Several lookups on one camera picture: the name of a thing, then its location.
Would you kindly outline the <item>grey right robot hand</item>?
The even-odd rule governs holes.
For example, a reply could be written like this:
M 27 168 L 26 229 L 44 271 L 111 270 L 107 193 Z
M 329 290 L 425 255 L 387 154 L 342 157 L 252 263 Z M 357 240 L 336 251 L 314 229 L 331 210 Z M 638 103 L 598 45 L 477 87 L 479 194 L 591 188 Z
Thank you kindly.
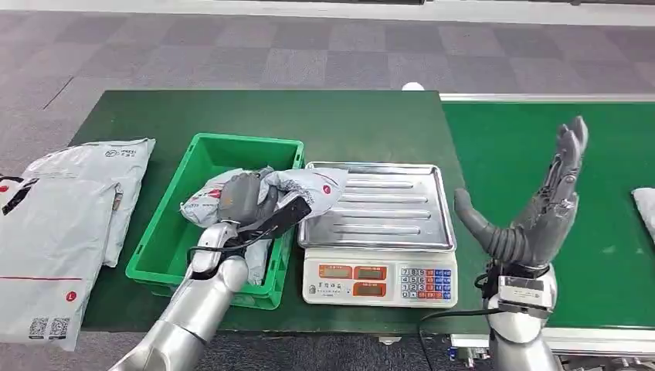
M 510 226 L 499 227 L 477 211 L 465 189 L 456 189 L 454 209 L 491 258 L 524 267 L 547 267 L 560 251 L 579 205 L 575 191 L 589 129 L 578 115 L 558 128 L 556 151 L 538 191 Z

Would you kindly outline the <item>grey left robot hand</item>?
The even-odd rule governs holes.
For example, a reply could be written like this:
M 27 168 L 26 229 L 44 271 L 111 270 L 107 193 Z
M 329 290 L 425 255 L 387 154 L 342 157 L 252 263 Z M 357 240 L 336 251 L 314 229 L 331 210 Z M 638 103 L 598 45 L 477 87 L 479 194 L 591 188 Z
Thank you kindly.
M 263 182 L 269 170 L 242 172 L 234 175 L 223 187 L 218 205 L 219 222 L 249 226 L 273 214 L 279 192 Z

